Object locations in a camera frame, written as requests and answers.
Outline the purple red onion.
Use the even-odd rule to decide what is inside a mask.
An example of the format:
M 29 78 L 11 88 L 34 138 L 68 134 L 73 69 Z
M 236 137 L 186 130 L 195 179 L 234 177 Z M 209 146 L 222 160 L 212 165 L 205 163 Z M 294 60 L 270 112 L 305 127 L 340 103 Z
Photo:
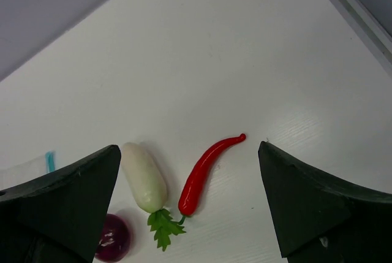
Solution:
M 131 231 L 119 216 L 107 214 L 95 258 L 102 262 L 119 262 L 130 249 Z

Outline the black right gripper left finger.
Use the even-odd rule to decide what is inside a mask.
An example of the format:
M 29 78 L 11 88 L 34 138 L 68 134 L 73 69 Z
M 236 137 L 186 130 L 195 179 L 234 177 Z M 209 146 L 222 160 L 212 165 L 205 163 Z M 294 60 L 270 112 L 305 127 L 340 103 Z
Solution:
M 1 191 L 1 262 L 92 262 L 119 171 L 119 146 Z

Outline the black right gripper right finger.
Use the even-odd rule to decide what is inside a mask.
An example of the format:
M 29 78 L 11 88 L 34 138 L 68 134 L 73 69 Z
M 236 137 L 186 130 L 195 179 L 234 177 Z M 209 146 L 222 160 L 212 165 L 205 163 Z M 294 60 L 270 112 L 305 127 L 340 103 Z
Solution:
M 261 142 L 258 158 L 281 256 L 391 262 L 391 194 L 356 185 Z

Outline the clear zip top bag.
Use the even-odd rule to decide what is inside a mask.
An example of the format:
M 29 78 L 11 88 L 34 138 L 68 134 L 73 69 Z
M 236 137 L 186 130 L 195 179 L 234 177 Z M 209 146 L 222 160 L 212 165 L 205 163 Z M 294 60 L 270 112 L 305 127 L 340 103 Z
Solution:
M 1 169 L 1 190 L 11 188 L 56 170 L 55 152 L 48 151 L 33 160 Z

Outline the white daikon radish with leaves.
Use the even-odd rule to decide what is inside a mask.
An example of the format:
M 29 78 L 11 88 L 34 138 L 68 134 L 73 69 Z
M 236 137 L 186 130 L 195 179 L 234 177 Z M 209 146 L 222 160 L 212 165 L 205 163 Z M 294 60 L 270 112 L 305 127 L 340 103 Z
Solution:
M 166 251 L 171 236 L 184 234 L 181 221 L 175 221 L 168 209 L 168 191 L 153 157 L 141 145 L 127 142 L 121 146 L 120 166 L 129 184 L 134 201 L 148 213 L 147 225 L 154 233 L 157 248 Z

